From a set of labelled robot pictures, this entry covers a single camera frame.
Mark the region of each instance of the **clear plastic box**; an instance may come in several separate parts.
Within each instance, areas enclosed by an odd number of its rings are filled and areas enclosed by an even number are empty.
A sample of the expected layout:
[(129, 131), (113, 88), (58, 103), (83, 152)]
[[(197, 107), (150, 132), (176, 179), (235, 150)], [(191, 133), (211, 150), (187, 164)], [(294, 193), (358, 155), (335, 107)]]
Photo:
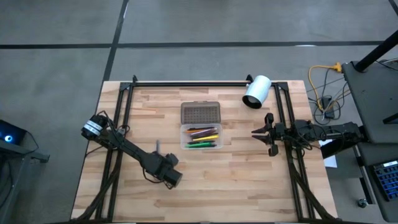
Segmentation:
[[(218, 131), (217, 131), (218, 139), (213, 139), (215, 141), (214, 144), (216, 144), (217, 146), (215, 146), (215, 147), (198, 147), (198, 148), (185, 147), (188, 144), (188, 142), (192, 142), (192, 138), (187, 133), (185, 133), (185, 131), (190, 128), (205, 128), (205, 127), (215, 127), (218, 129)], [(181, 134), (180, 144), (181, 144), (182, 149), (189, 149), (189, 150), (221, 149), (223, 147), (223, 127), (221, 124), (183, 124), (183, 125), (181, 125), (180, 134)]]

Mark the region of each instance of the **butcher block tabletop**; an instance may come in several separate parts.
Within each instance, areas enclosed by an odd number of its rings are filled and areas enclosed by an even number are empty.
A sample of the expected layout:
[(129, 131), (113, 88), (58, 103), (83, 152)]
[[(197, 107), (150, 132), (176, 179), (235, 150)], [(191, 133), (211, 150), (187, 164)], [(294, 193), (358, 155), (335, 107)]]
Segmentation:
[[(312, 119), (303, 81), (287, 81), (295, 119)], [(120, 82), (104, 82), (97, 112), (114, 116)], [(259, 110), (248, 108), (241, 98), (245, 87), (140, 87), (134, 88), (126, 138), (152, 152), (156, 140), (160, 153), (173, 153), (179, 159), (175, 169), (183, 174), (179, 185), (169, 190), (142, 176), (139, 163), (123, 156), (114, 222), (294, 222), (292, 188), (284, 145), (279, 154), (268, 156), (269, 146), (251, 137), (251, 131), (264, 126), (264, 117), (273, 113), (279, 122), (275, 91)], [(123, 99), (121, 118), (126, 98)], [(285, 97), (282, 93), (285, 117)], [(180, 107), (189, 101), (218, 101), (221, 105), (223, 144), (221, 149), (184, 150), (180, 148)], [(87, 151), (98, 147), (89, 143)], [(85, 159), (72, 218), (81, 215), (98, 193), (106, 149)], [(322, 154), (305, 151), (305, 167), (311, 191), (330, 214), (336, 216)], [(308, 216), (300, 191), (303, 213)], [(108, 197), (104, 210), (107, 211)]]

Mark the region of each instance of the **black metal frame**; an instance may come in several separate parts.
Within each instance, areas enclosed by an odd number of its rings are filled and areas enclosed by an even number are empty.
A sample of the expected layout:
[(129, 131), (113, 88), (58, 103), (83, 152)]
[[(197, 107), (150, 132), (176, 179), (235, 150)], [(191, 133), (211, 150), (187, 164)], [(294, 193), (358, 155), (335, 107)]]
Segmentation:
[[(123, 118), (123, 124), (127, 125), (128, 124), (128, 119), (129, 119), (129, 112), (130, 112), (130, 107), (132, 103), (132, 94), (134, 87), (155, 87), (155, 86), (163, 86), (163, 87), (171, 87), (171, 86), (241, 86), (245, 87), (247, 84), (250, 84), (252, 82), (252, 77), (248, 75), (247, 79), (245, 81), (225, 81), (225, 82), (218, 82), (218, 81), (208, 81), (208, 82), (188, 82), (188, 81), (183, 81), (183, 82), (140, 82), (137, 80), (137, 78), (134, 76), (132, 82), (122, 82), (120, 83), (119, 87), (119, 93), (118, 93), (118, 100), (116, 102), (116, 108), (115, 108), (115, 114), (114, 114), (114, 123), (117, 126), (118, 121), (119, 121), (119, 115), (121, 111), (121, 105), (122, 105), (122, 100), (125, 92), (127, 92), (127, 102), (126, 102), (126, 109), (124, 112), (124, 118)], [(293, 124), (295, 121), (294, 117), (294, 112), (293, 112), (293, 106), (292, 102), (290, 99), (290, 93), (289, 93), (289, 86), (287, 82), (274, 82), (272, 83), (271, 87), (275, 89), (275, 97), (277, 101), (277, 107), (279, 111), (279, 117), (280, 121), (286, 124), (286, 118), (284, 115), (284, 109), (282, 105), (282, 97), (281, 97), (281, 91), (283, 91), (285, 95), (285, 100), (287, 103), (287, 111), (289, 114), (289, 120), (290, 120), (290, 125)], [(287, 155), (287, 165), (289, 168), (289, 174), (290, 174), (290, 179), (291, 179), (291, 185), (292, 185), (292, 194), (293, 194), (293, 199), (294, 199), (294, 204), (295, 204), (295, 210), (297, 214), (297, 220), (298, 222), (306, 222), (306, 223), (340, 223), (341, 221), (336, 221), (336, 220), (317, 220), (315, 218), (315, 211), (313, 209), (313, 205), (310, 201), (310, 199), (305, 195), (305, 201), (306, 201), (306, 206), (308, 208), (308, 217), (309, 218), (304, 218), (303, 217), (303, 210), (302, 210), (302, 205), (300, 201), (300, 194), (299, 194), (299, 189), (297, 187), (298, 182), (294, 178), (294, 174), (297, 173), (297, 170), (294, 165), (294, 160), (292, 157), (292, 145), (289, 140), (284, 140), (284, 145), (285, 145), (285, 150), (286, 150), (286, 155)], [(112, 178), (112, 190), (111, 190), (111, 196), (109, 199), (109, 207), (108, 207), (108, 212), (107, 212), (107, 217), (103, 218), (102, 217), (102, 212), (103, 212), (103, 199), (100, 201), (98, 206), (96, 207), (96, 214), (95, 214), (95, 219), (94, 220), (71, 220), (73, 223), (111, 223), (113, 221), (113, 214), (114, 214), (114, 206), (116, 203), (116, 196), (117, 196), (117, 191), (118, 191), (118, 180), (119, 180), (119, 172), (121, 168), (121, 163), (122, 163), (122, 157), (123, 153), (121, 151), (117, 152), (117, 157), (116, 157), (116, 163), (113, 168), (113, 174), (109, 176), (109, 172), (111, 170), (111, 161), (112, 161), (112, 156), (113, 156), (113, 151), (108, 151), (106, 155), (106, 160), (105, 160), (105, 165), (104, 165), (104, 172), (103, 172), (103, 178), (101, 181), (101, 190), (100, 193), (103, 194), (108, 190), (110, 187), (110, 178)], [(298, 162), (298, 167), (299, 167), (299, 174), (302, 178), (302, 183), (305, 184), (305, 186), (309, 189), (308, 186), (308, 179), (307, 179), (307, 173), (305, 171), (305, 164), (304, 164), (304, 159), (301, 155), (301, 152), (299, 149), (296, 149), (296, 154), (297, 154), (297, 162)]]

